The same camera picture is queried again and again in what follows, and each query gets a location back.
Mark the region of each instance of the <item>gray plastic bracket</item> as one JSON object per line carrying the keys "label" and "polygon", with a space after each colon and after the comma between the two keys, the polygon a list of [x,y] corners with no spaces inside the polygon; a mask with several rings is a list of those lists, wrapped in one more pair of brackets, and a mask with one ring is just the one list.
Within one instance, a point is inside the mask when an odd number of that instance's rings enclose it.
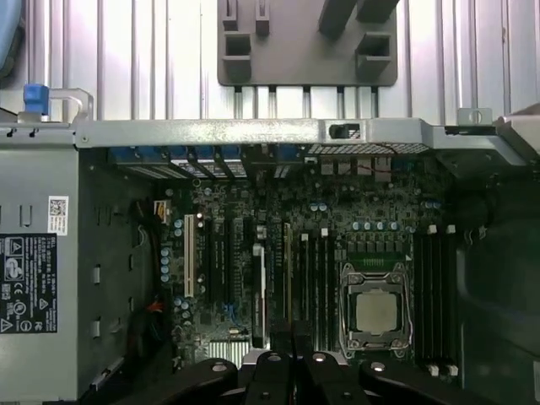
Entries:
{"label": "gray plastic bracket", "polygon": [[219,0],[219,82],[393,85],[397,2]]}

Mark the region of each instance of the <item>blue latch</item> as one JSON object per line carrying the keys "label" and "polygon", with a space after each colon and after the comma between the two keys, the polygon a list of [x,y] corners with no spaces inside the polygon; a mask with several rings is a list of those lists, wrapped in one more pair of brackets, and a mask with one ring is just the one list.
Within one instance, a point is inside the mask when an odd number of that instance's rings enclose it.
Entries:
{"label": "blue latch", "polygon": [[49,88],[43,84],[24,86],[24,111],[49,115]]}

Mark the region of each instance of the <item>qr code sticker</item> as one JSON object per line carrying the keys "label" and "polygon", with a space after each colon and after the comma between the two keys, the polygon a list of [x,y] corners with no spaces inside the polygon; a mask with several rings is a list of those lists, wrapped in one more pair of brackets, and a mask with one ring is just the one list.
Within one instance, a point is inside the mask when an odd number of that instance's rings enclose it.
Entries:
{"label": "qr code sticker", "polygon": [[51,200],[49,201],[49,215],[66,216],[66,200]]}

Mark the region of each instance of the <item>sticker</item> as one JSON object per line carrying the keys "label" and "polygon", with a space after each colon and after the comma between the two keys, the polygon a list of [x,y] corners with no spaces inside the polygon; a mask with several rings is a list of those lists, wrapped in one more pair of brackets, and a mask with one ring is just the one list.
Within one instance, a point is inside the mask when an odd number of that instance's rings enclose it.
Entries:
{"label": "sticker", "polygon": [[0,334],[56,333],[57,236],[2,234],[0,263]]}
{"label": "sticker", "polygon": [[58,236],[68,235],[68,196],[49,196],[47,232]]}

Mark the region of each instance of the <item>metal bracket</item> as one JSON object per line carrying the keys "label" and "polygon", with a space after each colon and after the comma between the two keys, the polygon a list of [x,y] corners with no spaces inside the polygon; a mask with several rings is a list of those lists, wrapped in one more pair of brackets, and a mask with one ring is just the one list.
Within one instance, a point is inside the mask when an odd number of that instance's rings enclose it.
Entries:
{"label": "metal bracket", "polygon": [[490,108],[458,108],[457,125],[493,125],[493,112]]}

